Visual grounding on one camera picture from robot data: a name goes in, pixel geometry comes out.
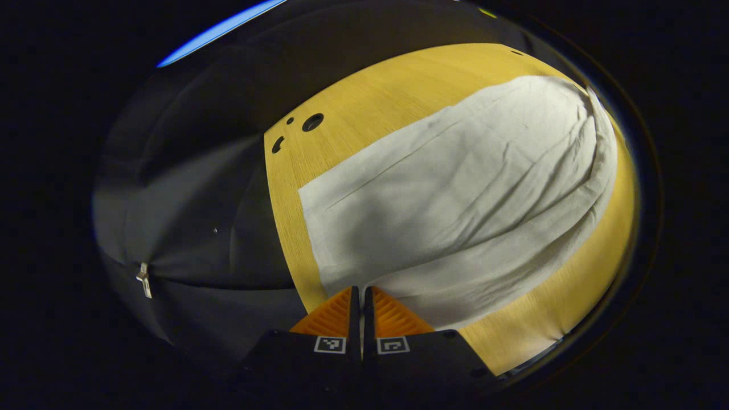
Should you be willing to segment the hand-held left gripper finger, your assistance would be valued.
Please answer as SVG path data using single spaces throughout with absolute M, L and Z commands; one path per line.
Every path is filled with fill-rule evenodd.
M 359 289 L 323 302 L 289 330 L 270 329 L 242 360 L 236 385 L 255 395 L 341 395 L 359 376 Z
M 437 331 L 404 303 L 370 286 L 364 296 L 363 366 L 383 395 L 469 395 L 495 375 L 454 329 Z

